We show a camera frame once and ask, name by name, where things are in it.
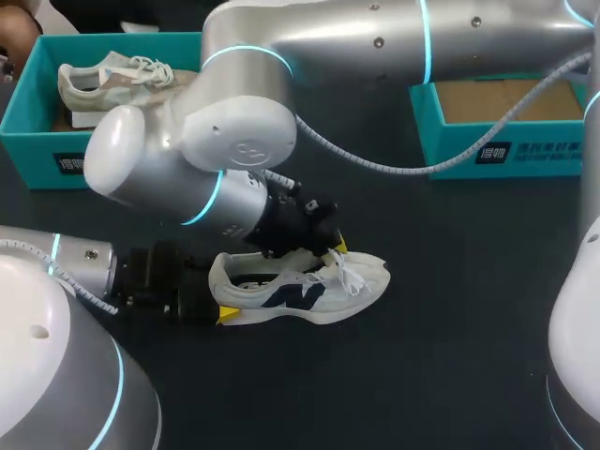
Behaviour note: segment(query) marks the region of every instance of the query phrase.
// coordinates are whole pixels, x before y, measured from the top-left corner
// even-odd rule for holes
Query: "white sneaker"
[[[58,92],[72,111],[72,126],[90,128],[117,106],[164,103],[197,75],[191,70],[173,70],[168,64],[143,56],[128,58],[109,52],[93,67],[59,67]]]
[[[335,263],[297,250],[281,259],[261,253],[215,259],[208,284],[217,303],[241,309],[228,325],[296,316],[317,324],[339,322],[372,305],[387,288],[385,262],[365,253],[342,255],[331,250]]]

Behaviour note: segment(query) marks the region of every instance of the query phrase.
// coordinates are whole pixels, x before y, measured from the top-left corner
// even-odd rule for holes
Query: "shoelace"
[[[346,294],[350,296],[358,295],[363,288],[367,288],[370,291],[367,282],[358,273],[353,271],[350,267],[346,266],[346,259],[344,256],[335,250],[329,250],[329,254],[334,257],[337,265],[337,279],[341,282],[344,287]],[[330,278],[315,272],[314,274],[308,274],[309,277],[313,278],[311,281],[315,283],[329,281]]]
[[[134,84],[153,83],[156,87],[164,87],[175,80],[173,69],[168,64],[152,61],[145,56],[133,56],[129,59],[131,65],[138,65],[138,79]]]

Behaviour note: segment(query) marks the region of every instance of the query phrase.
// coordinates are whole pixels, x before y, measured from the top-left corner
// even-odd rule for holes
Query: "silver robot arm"
[[[206,21],[197,80],[159,107],[110,112],[89,143],[86,180],[121,203],[263,251],[323,253],[339,243],[328,224],[334,205],[316,202],[324,208],[314,214],[307,205],[318,199],[294,198],[261,172],[295,147],[295,85],[398,89],[551,69],[593,44],[583,19],[592,8],[577,7],[563,0],[226,3]]]

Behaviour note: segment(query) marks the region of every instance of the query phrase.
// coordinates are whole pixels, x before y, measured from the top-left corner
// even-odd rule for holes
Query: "beige sneaker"
[[[173,70],[168,64],[143,56],[128,58],[109,52],[93,67],[63,64],[58,69],[58,92],[72,112],[72,126],[90,128],[117,106],[163,103],[197,75],[191,70]]]

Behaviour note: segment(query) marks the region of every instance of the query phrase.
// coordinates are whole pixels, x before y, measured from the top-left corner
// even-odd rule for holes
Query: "teal shoebox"
[[[427,165],[444,162],[467,149],[537,83],[531,80],[532,76],[519,77],[530,79],[528,82],[500,78],[513,77],[454,82],[450,87],[451,83],[432,83],[411,88],[413,113]],[[500,92],[482,91],[484,86],[477,83],[521,84],[517,84],[518,92],[510,92],[510,96],[505,87]],[[452,88],[456,90],[454,104],[452,91],[446,95]],[[559,82],[534,102],[524,114],[526,117],[507,124],[489,144],[461,164],[430,178],[579,175],[585,105],[584,86]]]
[[[41,36],[8,104],[0,141],[30,189],[87,188],[83,153],[90,131],[52,131],[60,114],[61,64],[91,67],[109,51],[199,70],[202,33]]]

